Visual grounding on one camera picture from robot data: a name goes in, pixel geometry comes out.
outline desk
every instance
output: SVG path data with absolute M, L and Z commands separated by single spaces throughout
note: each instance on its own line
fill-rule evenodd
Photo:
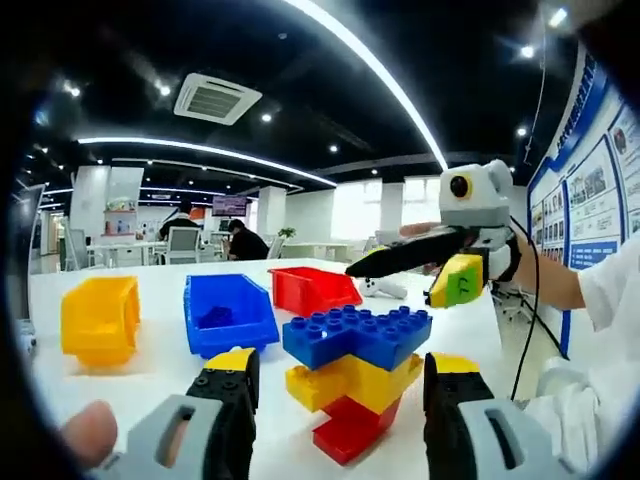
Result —
M 140 261 L 142 265 L 149 265 L 149 250 L 156 247 L 163 247 L 167 243 L 162 241 L 136 241 L 132 243 L 110 243 L 110 244 L 96 244 L 89 245 L 87 251 L 89 252 L 101 252 L 105 255 L 105 263 L 110 265 L 110 260 L 113 260 L 114 266 L 118 266 L 118 250 L 133 250 L 135 248 L 140 249 Z
M 324 259 L 327 259 L 327 253 L 333 251 L 333 258 L 336 262 L 349 262 L 349 250 L 353 245 L 349 243 L 316 243 L 316 242 L 300 242 L 285 243 L 282 246 L 282 258 L 319 258 L 316 254 L 318 249 L 324 249 Z
M 38 353 L 33 374 L 43 405 L 49 407 L 56 424 L 61 424 L 89 401 L 107 400 L 118 421 L 116 448 L 125 450 L 126 433 L 167 395 L 183 394 L 204 364 L 191 355 L 186 340 L 182 292 L 187 274 L 244 273 L 271 290 L 269 268 L 310 266 L 344 271 L 345 265 L 322 260 L 262 260 L 212 264 L 166 265 L 104 270 L 100 275 L 136 275 L 139 282 L 141 325 L 138 354 L 114 376 L 88 376 L 78 372 L 74 357 L 60 350 L 60 299 L 96 271 L 44 274 L 31 277 L 32 318 L 38 335 Z M 422 290 L 433 277 L 399 274 L 395 280 L 409 289 L 402 302 L 412 309 L 423 308 Z M 366 298 L 362 308 L 387 312 L 400 302 L 391 298 Z M 468 305 L 448 310 L 430 310 L 433 326 L 430 338 L 417 352 L 438 351 L 464 354 L 480 365 L 492 366 L 502 355 L 500 334 L 491 295 Z M 292 315 L 276 310 L 279 328 Z M 280 344 L 269 345 L 261 355 L 260 404 L 256 414 L 258 436 L 254 443 L 251 479 L 404 479 L 426 478 L 427 460 L 422 440 L 422 377 L 404 394 L 395 423 L 371 453 L 343 468 L 312 443 L 311 430 L 326 416 L 311 414 L 285 389 L 285 370 L 298 365 Z

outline person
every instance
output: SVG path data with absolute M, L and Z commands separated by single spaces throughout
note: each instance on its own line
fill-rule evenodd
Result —
M 197 223 L 189 219 L 189 213 L 191 213 L 191 202 L 184 199 L 178 206 L 178 213 L 175 214 L 171 220 L 164 222 L 160 230 L 158 230 L 158 240 L 168 240 L 169 229 L 171 227 L 195 227 L 200 228 Z
M 407 225 L 403 236 L 428 232 L 436 224 Z M 533 248 L 518 236 L 520 262 L 513 280 L 535 292 Z M 617 439 L 633 413 L 640 387 L 640 233 L 618 252 L 578 272 L 539 255 L 539 301 L 559 310 L 586 308 L 596 331 L 588 383 L 571 384 L 555 395 L 529 400 L 525 413 L 549 432 L 555 455 L 562 453 L 586 471 Z
M 229 233 L 233 234 L 231 242 L 223 241 L 225 253 L 229 260 L 264 260 L 269 247 L 258 236 L 245 227 L 242 220 L 234 218 L 229 222 Z

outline building block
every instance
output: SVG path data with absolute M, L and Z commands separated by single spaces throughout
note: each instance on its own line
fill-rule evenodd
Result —
M 429 338 L 431 320 L 426 311 L 411 313 L 406 306 L 374 316 L 346 305 L 308 320 L 293 318 L 282 327 L 282 345 L 310 370 L 352 354 L 392 371 Z
M 93 277 L 62 299 L 62 352 L 88 367 L 126 363 L 136 351 L 140 324 L 136 277 Z
M 376 415 L 348 397 L 324 410 L 331 419 L 313 430 L 313 443 L 340 465 L 349 463 L 374 445 L 396 418 L 400 398 Z
M 353 279 L 347 275 L 309 267 L 277 268 L 269 272 L 273 305 L 296 315 L 308 317 L 314 312 L 362 303 Z
M 388 372 L 353 355 L 318 370 L 303 366 L 286 372 L 287 391 L 311 412 L 346 396 L 374 414 L 382 414 L 418 378 L 424 361 L 411 354 Z
M 280 340 L 269 293 L 244 275 L 187 276 L 184 316 L 189 349 L 202 358 Z

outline lego stack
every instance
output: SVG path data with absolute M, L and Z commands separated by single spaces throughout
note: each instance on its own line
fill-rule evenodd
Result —
M 289 393 L 331 417 L 313 443 L 344 465 L 393 423 L 403 392 L 423 360 L 413 351 L 431 332 L 427 312 L 401 306 L 386 315 L 353 305 L 295 317 L 283 326 L 283 347 L 304 366 L 286 372 Z

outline ceiling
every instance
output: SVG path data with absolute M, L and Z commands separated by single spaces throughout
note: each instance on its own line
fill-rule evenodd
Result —
M 528 182 L 564 112 L 577 51 L 575 39 L 547 29 L 546 83 L 525 165 L 529 136 L 515 131 L 531 129 L 540 96 L 542 22 L 535 2 L 316 3 L 386 67 L 450 166 L 497 156 L 516 167 L 516 183 Z M 20 174 L 25 184 L 68 189 L 73 171 L 100 161 L 144 167 L 146 187 L 227 193 L 266 185 L 292 193 L 331 188 L 219 152 L 75 142 L 106 136 L 242 153 L 329 183 L 372 178 L 373 168 L 384 181 L 441 171 L 424 136 L 371 68 L 284 0 L 137 1 L 97 18 L 87 12 L 71 18 L 61 44 L 66 51 L 52 53 L 56 73 L 34 113 L 33 148 L 25 152 Z M 43 36 L 36 38 L 46 44 Z M 536 47 L 532 59 L 520 54 L 526 44 Z M 234 82 L 262 97 L 231 126 L 177 116 L 174 104 L 190 73 Z M 146 200 L 153 191 L 142 193 Z M 203 201 L 206 194 L 187 196 Z M 51 201 L 68 198 L 61 193 Z

